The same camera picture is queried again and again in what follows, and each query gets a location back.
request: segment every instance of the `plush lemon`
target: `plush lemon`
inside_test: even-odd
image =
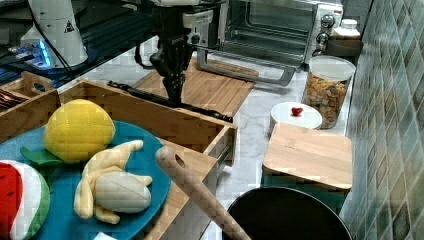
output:
[[[58,108],[44,132],[44,147],[65,163],[88,161],[104,150],[115,135],[108,113],[87,100],[74,100]]]

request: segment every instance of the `jar lid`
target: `jar lid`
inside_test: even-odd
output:
[[[303,108],[299,116],[293,116],[291,109]],[[285,102],[275,105],[271,110],[271,118],[277,123],[288,123],[299,127],[319,129],[322,124],[321,114],[314,108],[295,102]]]
[[[316,56],[309,60],[309,69],[317,77],[330,81],[345,81],[356,71],[351,62],[333,56]]]
[[[342,28],[346,28],[346,29],[349,29],[349,30],[356,30],[357,24],[358,24],[358,22],[353,20],[353,19],[343,19],[340,26]]]

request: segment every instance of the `black handle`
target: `black handle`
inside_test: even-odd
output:
[[[158,104],[161,104],[161,105],[164,105],[164,106],[167,106],[167,107],[184,108],[184,109],[187,109],[187,110],[192,111],[192,112],[197,112],[197,113],[200,113],[200,114],[203,114],[203,115],[206,115],[206,116],[214,117],[214,118],[219,119],[219,120],[223,120],[223,121],[226,121],[226,122],[229,122],[229,123],[233,123],[233,117],[224,115],[224,114],[222,114],[218,111],[215,111],[215,110],[199,108],[199,107],[196,107],[196,106],[193,106],[193,105],[190,105],[190,104],[186,104],[186,103],[174,105],[174,104],[171,104],[168,101],[168,99],[166,99],[166,98],[160,97],[160,96],[152,94],[152,93],[141,91],[141,90],[133,88],[133,87],[127,85],[127,84],[121,84],[121,83],[109,81],[107,83],[107,85],[110,86],[110,87],[114,87],[114,88],[124,90],[134,97],[138,97],[138,98],[141,98],[141,99],[144,99],[144,100],[148,100],[148,101],[151,101],[151,102],[154,102],[154,103],[158,103]]]

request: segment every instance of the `wooden cutting board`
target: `wooden cutting board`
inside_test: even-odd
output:
[[[352,187],[352,143],[349,138],[291,124],[275,125],[262,164],[265,173],[293,176],[324,188]]]
[[[257,71],[214,60],[208,60],[208,64],[253,76],[259,75]],[[193,58],[185,71],[182,101],[233,117],[254,83],[198,70],[196,65],[197,60]],[[152,71],[132,87],[168,98],[162,79],[156,71]]]

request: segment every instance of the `white robot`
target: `white robot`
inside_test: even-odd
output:
[[[187,69],[193,49],[215,44],[209,34],[214,14],[225,0],[150,0],[152,29],[159,36],[158,52],[150,62],[167,89],[169,102],[181,104],[183,71]],[[26,63],[41,70],[67,71],[87,60],[88,56],[75,24],[71,0],[28,0],[34,26],[22,37],[15,54],[35,56]]]
[[[35,54],[36,58],[26,61],[27,64],[47,70],[71,68],[87,60],[70,0],[28,0],[28,3],[34,25],[21,38],[20,50]]]

